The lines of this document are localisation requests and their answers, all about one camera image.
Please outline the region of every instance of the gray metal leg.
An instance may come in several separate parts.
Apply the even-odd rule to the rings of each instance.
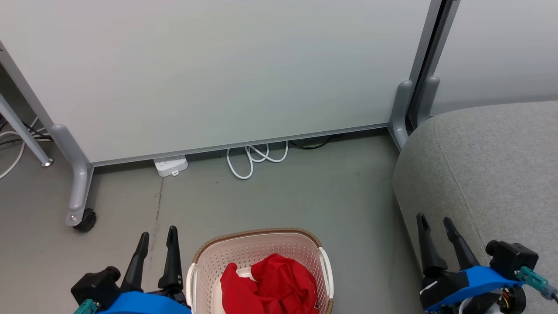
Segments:
[[[393,101],[393,109],[391,111],[391,118],[389,119],[388,130],[391,134],[395,145],[398,150],[403,148],[403,145],[409,138],[407,127],[405,125],[405,117],[407,110],[411,103],[411,96],[413,95],[413,82],[404,80],[397,87],[395,94],[395,101]]]
[[[52,158],[49,158],[43,149],[39,146],[37,141],[29,134],[27,128],[21,123],[21,120],[17,117],[16,113],[13,111],[12,107],[8,105],[4,96],[0,94],[0,113],[8,123],[13,127],[13,129],[20,135],[24,140],[25,144],[29,146],[31,151],[37,156],[41,161],[41,166],[48,167],[52,164]]]
[[[74,182],[70,195],[70,210],[66,215],[66,224],[76,226],[81,222],[89,186],[93,177],[93,166],[85,157],[78,143],[64,125],[54,124],[50,131],[60,151],[74,171]]]
[[[422,97],[417,101],[417,117],[416,127],[419,127],[423,122],[430,119],[430,111],[436,97],[436,91],[440,85],[439,77],[429,77],[424,82],[422,88]]]

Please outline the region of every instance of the whiteboard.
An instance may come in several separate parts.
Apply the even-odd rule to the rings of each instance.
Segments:
[[[435,75],[431,115],[558,99],[558,2],[462,0]]]
[[[430,0],[3,0],[0,40],[90,162],[389,121]]]

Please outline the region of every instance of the power strip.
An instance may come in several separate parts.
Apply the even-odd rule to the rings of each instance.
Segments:
[[[176,177],[182,170],[188,168],[188,161],[186,161],[186,156],[174,156],[166,158],[153,159],[155,163],[155,168],[157,172],[162,177],[167,177],[172,175]]]

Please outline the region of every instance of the gray sofa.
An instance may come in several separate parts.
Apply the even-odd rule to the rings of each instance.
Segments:
[[[481,264],[491,240],[539,254],[535,271],[558,286],[558,101],[502,104],[445,113],[404,145],[393,186],[420,261],[416,215],[423,212],[450,270],[459,266],[445,234],[450,217]],[[525,288],[524,313],[556,313]]]

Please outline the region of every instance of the white basket handle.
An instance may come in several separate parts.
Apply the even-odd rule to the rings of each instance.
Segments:
[[[192,291],[194,290],[192,277],[194,275],[195,268],[196,264],[192,263],[190,268],[188,268],[188,273],[186,274],[186,303],[188,303],[188,305],[192,308],[192,313],[195,313],[194,298],[192,295]]]
[[[319,247],[321,268],[324,272],[325,288],[330,299],[333,298],[333,271],[331,271],[331,264],[329,263],[328,254],[322,247]]]

